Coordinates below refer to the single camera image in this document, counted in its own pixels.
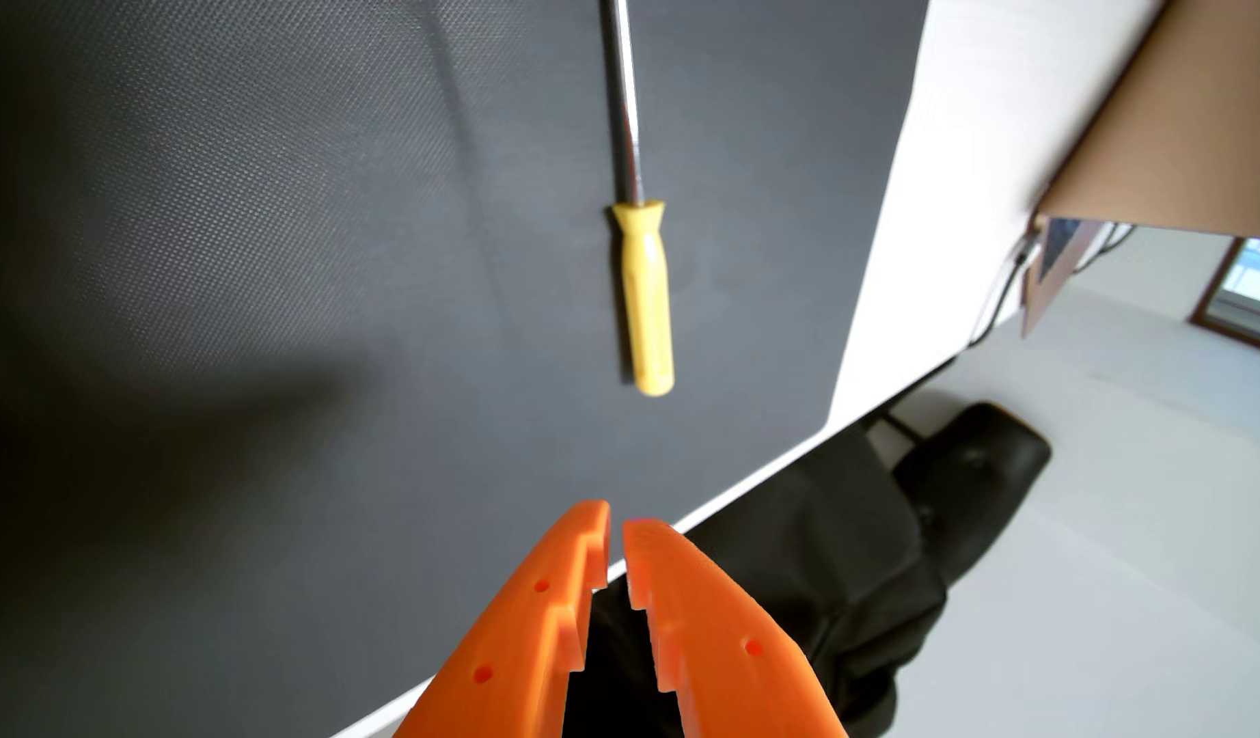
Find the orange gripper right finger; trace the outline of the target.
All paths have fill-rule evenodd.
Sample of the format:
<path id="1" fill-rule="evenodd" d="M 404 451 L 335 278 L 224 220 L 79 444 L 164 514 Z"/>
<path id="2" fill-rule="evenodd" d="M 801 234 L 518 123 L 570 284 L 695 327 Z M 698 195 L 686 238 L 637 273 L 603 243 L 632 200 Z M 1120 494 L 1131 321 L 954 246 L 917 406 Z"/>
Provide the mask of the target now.
<path id="1" fill-rule="evenodd" d="M 767 611 L 670 524 L 622 524 L 631 607 L 685 737 L 845 737 L 811 664 Z"/>

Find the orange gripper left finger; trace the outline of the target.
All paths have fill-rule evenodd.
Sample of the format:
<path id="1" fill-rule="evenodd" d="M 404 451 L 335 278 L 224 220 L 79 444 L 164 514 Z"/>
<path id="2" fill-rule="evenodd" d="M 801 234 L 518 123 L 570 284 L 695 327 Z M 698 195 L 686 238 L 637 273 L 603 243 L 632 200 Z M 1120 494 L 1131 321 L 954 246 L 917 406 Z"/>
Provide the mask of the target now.
<path id="1" fill-rule="evenodd" d="M 607 586 L 610 506 L 583 500 L 541 538 L 394 737 L 559 737 L 586 665 L 590 599 Z"/>

